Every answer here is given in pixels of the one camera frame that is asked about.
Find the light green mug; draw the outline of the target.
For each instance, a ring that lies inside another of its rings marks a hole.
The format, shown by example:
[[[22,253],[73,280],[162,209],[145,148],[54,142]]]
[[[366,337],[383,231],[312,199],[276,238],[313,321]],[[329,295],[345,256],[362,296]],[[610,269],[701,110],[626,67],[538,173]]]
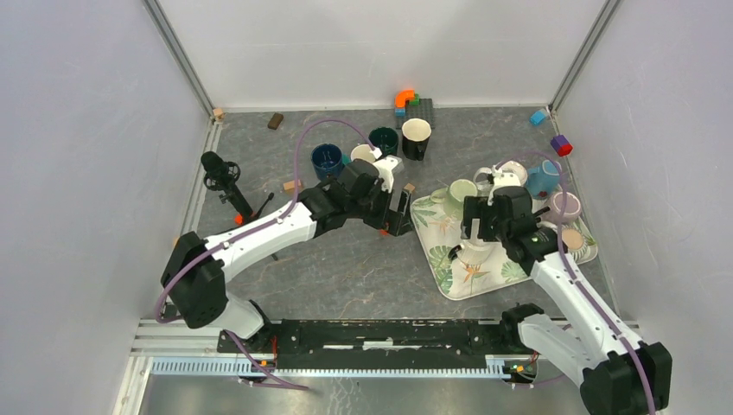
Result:
[[[476,184],[467,179],[458,179],[447,188],[441,188],[430,195],[430,199],[443,207],[446,214],[456,215],[462,212],[464,199],[467,196],[477,196],[479,193]]]

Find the pink mug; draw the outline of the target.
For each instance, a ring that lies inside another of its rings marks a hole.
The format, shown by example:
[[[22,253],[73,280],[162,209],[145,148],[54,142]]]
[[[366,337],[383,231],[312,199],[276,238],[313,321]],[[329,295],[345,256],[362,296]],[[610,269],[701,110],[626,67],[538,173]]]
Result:
[[[382,151],[379,147],[372,148],[369,144],[360,144],[351,150],[349,157],[352,162],[361,160],[374,164],[381,156]]]

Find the dark green mug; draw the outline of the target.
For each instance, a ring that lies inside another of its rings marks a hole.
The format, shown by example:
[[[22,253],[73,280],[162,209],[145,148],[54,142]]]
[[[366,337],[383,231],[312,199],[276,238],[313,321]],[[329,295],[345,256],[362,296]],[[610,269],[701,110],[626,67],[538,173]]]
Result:
[[[381,150],[382,156],[398,154],[399,135],[390,127],[378,127],[369,133],[370,142]]]

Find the black octagonal mug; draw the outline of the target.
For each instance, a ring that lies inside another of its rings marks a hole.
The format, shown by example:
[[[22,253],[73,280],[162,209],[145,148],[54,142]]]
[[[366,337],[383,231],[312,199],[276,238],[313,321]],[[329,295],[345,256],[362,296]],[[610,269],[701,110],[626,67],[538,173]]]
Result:
[[[423,161],[432,134],[429,122],[421,118],[411,118],[402,124],[401,134],[404,156],[413,161]]]

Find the dark blue mug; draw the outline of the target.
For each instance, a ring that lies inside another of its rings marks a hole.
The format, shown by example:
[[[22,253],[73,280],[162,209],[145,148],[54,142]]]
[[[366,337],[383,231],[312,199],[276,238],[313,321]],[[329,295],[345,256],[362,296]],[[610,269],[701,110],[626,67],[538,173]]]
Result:
[[[338,177],[344,169],[343,153],[335,144],[316,146],[311,151],[310,160],[319,181]]]

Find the white ribbed mug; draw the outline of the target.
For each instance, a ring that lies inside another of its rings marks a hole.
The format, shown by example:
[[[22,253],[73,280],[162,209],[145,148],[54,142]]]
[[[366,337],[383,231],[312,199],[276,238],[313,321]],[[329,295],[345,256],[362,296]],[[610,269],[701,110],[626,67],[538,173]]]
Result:
[[[477,233],[477,225],[473,225],[467,231],[466,226],[461,221],[459,229],[459,241],[449,246],[447,254],[449,262],[459,260],[466,266],[477,267],[506,253],[500,242],[480,239]]]

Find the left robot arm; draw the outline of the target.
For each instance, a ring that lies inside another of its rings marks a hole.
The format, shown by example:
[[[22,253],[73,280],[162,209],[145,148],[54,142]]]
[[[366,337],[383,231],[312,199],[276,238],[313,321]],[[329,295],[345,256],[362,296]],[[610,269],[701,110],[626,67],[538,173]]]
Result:
[[[374,163],[357,159],[337,177],[306,188],[272,214],[206,238],[195,232],[175,243],[163,272],[161,309],[170,299],[190,329],[213,326],[235,334],[251,352],[271,343],[265,315],[251,301],[229,296],[227,283],[249,266],[284,248],[339,229],[349,220],[400,236],[411,230],[411,191],[403,190],[390,208],[395,176],[403,169],[396,156]]]

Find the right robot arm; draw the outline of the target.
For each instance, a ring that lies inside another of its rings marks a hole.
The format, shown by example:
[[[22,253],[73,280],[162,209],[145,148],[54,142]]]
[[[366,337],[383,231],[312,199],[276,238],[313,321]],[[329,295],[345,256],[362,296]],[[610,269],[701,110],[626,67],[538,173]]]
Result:
[[[672,356],[648,343],[606,304],[580,272],[558,233],[540,224],[523,187],[497,188],[489,197],[467,196],[462,236],[499,242],[560,308],[561,329],[544,311],[522,304],[503,313],[501,346],[543,355],[579,389],[591,414],[655,414],[670,401]]]

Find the lilac mug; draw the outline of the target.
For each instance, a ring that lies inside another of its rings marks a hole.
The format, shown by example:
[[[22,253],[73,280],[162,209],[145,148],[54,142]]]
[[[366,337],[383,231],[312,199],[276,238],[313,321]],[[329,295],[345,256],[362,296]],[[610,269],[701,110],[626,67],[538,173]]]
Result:
[[[543,220],[555,224],[570,224],[580,217],[583,210],[582,203],[574,194],[562,191],[553,193],[545,207],[549,210],[542,215]]]

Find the floral white tray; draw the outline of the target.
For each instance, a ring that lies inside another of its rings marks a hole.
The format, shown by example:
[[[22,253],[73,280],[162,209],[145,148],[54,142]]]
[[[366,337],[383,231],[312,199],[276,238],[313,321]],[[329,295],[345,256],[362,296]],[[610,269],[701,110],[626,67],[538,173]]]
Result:
[[[437,288],[448,299],[463,300],[529,279],[506,253],[477,267],[466,266],[459,260],[449,262],[449,246],[459,241],[460,220],[446,214],[430,195],[412,202],[411,220]]]

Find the purple and red block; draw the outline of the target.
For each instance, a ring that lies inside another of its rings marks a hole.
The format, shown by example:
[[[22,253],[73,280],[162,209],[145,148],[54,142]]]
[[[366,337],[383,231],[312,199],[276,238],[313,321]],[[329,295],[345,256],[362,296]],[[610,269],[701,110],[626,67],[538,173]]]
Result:
[[[560,157],[568,156],[574,149],[565,135],[556,135],[551,139],[551,147]]]

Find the orange wooden block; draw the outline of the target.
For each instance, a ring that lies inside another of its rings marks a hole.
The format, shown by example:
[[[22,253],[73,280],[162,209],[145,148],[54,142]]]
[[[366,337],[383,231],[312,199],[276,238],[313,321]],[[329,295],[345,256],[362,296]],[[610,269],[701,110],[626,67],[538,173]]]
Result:
[[[283,184],[283,190],[287,195],[293,195],[295,192],[302,192],[303,189],[303,182],[300,179],[285,182]]]

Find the orange curved lego brick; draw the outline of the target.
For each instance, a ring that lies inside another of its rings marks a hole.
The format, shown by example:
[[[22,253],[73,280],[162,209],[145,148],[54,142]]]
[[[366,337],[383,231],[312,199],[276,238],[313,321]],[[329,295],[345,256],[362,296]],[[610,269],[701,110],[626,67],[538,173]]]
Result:
[[[412,95],[415,94],[415,91],[413,89],[403,90],[397,93],[395,99],[394,99],[394,108],[406,108],[408,105],[408,100],[411,98]]]

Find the brown block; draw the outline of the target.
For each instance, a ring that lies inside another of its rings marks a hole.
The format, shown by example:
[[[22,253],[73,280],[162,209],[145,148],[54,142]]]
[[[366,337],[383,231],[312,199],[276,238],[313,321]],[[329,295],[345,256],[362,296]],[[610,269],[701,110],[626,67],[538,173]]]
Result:
[[[270,130],[276,131],[279,128],[279,126],[283,123],[283,121],[284,121],[284,115],[282,113],[275,112],[272,114],[271,119],[269,120],[267,124],[267,128]]]

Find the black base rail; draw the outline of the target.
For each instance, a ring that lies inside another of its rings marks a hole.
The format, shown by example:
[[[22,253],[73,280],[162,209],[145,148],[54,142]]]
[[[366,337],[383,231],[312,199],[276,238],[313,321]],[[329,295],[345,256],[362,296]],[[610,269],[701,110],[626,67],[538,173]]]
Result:
[[[278,369],[479,369],[489,356],[534,363],[494,319],[282,320],[242,345]]]

